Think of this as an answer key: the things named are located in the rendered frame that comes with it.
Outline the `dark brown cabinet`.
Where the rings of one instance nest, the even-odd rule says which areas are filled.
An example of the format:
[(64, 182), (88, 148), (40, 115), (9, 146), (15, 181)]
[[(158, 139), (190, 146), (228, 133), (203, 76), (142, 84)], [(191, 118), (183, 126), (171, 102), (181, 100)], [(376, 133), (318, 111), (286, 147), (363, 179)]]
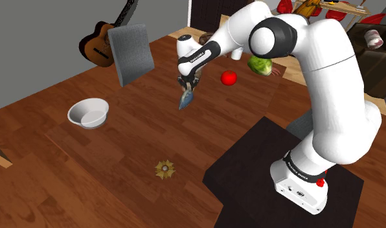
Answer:
[[(370, 49), (364, 35), (377, 30), (383, 40), (378, 49)], [(355, 23), (347, 32), (354, 48), (364, 82), (364, 92), (375, 98), (386, 97), (386, 25)]]

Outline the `dark robot stand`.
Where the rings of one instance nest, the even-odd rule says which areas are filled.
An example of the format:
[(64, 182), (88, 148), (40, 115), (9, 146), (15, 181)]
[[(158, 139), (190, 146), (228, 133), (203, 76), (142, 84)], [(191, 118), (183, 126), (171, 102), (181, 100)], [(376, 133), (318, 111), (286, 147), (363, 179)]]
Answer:
[(207, 171), (203, 183), (223, 204), (214, 228), (352, 228), (364, 181), (335, 165), (327, 172), (328, 201), (312, 215), (276, 192), (272, 162), (300, 140), (262, 117)]

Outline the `brown round object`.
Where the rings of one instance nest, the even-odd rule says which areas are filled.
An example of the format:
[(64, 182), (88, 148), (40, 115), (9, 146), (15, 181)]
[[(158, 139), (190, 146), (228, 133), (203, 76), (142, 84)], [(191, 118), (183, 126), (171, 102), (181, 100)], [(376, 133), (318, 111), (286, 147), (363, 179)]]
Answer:
[(200, 45), (204, 45), (206, 44), (206, 42), (208, 42), (210, 40), (210, 38), (212, 37), (213, 33), (212, 32), (206, 32), (204, 34), (202, 34), (200, 37), (199, 37), (199, 40), (198, 40), (198, 43)]

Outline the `pink white roll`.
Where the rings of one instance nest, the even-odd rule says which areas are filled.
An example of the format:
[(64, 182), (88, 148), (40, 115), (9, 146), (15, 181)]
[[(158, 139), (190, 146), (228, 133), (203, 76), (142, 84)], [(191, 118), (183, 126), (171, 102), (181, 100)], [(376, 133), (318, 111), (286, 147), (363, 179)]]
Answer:
[(383, 45), (383, 40), (377, 30), (368, 30), (364, 34), (367, 47), (369, 49), (378, 49)]

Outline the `red chair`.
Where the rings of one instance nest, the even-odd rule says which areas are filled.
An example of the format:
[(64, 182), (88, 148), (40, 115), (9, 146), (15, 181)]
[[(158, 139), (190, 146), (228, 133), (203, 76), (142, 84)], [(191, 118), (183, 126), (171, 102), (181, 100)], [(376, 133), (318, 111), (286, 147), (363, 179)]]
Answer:
[(293, 11), (293, 4), (291, 0), (280, 0), (276, 11), (279, 14), (290, 14)]
[(325, 18), (326, 19), (334, 19), (336, 21), (342, 21), (346, 17), (347, 13), (345, 12), (340, 12), (336, 10), (328, 10)]
[(378, 25), (381, 23), (382, 19), (386, 16), (386, 13), (380, 13), (380, 14), (375, 14), (369, 17), (366, 17), (360, 21), (360, 23), (365, 23), (365, 24), (375, 24)]

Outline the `green lettuce head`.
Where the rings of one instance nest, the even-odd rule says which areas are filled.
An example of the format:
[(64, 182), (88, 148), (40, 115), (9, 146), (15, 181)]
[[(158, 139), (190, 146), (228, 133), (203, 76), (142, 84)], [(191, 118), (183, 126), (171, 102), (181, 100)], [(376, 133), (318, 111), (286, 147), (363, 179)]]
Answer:
[(273, 67), (273, 62), (270, 59), (258, 58), (256, 56), (251, 56), (247, 65), (252, 70), (252, 72), (259, 74), (261, 76), (269, 76), (269, 75), (279, 75), (280, 71)]

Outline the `white bowl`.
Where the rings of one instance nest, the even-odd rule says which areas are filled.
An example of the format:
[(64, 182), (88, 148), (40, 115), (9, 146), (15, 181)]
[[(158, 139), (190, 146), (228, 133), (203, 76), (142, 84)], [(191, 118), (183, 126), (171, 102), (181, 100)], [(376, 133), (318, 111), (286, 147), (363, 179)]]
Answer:
[(74, 104), (67, 113), (70, 122), (91, 130), (103, 125), (108, 117), (109, 104), (101, 98), (87, 98)]

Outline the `dark door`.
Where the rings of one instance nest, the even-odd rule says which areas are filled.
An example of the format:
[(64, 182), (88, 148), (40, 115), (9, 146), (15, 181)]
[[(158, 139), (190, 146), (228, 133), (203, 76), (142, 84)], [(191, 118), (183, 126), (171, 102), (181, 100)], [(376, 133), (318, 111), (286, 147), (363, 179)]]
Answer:
[(254, 0), (192, 0), (190, 27), (215, 32), (222, 15), (232, 16)]

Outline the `yellow flower shaped object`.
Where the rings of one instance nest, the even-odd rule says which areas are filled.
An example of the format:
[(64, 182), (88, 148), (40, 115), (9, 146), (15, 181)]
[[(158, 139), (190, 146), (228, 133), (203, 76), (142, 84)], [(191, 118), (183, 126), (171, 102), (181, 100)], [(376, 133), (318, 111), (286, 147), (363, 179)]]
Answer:
[(175, 172), (174, 164), (169, 160), (159, 161), (155, 166), (155, 175), (161, 179), (167, 179), (172, 177), (172, 174)]

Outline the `red tomato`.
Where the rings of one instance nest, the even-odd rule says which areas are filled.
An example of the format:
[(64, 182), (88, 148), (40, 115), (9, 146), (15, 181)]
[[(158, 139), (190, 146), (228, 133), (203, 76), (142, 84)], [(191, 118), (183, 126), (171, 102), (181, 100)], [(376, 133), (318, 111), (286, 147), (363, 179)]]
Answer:
[(232, 86), (237, 81), (237, 74), (231, 70), (224, 71), (220, 76), (220, 80), (223, 85)]

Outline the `brown acoustic guitar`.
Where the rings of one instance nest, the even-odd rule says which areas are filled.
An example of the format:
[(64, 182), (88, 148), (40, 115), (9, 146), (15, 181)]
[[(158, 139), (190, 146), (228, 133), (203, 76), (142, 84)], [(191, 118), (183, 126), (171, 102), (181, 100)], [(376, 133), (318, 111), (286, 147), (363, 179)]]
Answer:
[(116, 22), (106, 23), (105, 21), (99, 21), (95, 25), (94, 32), (79, 42), (79, 51), (86, 60), (100, 67), (109, 67), (114, 63), (108, 30), (121, 25), (131, 7), (134, 5), (134, 2), (135, 0), (127, 0)]

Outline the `grey blue pointed object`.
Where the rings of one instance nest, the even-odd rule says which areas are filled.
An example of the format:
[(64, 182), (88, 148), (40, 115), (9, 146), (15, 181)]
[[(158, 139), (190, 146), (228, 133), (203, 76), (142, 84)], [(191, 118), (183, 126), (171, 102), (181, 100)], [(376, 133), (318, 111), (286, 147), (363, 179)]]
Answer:
[(194, 94), (191, 89), (186, 89), (179, 99), (179, 110), (186, 108), (194, 99)]

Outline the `light wooden table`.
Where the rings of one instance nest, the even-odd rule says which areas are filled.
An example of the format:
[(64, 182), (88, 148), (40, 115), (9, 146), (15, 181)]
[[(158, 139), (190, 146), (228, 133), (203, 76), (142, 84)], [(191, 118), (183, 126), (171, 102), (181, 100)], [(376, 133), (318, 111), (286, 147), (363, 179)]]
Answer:
[(345, 29), (346, 31), (348, 31), (351, 28), (351, 26), (356, 22), (357, 19), (358, 19), (358, 22), (360, 22), (366, 17), (372, 15), (372, 13), (367, 7), (364, 7), (362, 10), (358, 10), (356, 5), (353, 5), (350, 3), (347, 4), (347, 3), (338, 2), (338, 3), (330, 4), (329, 2), (321, 1), (320, 7), (327, 10), (335, 10), (338, 12), (353, 15), (353, 18), (351, 19), (351, 21), (349, 22), (349, 24)]

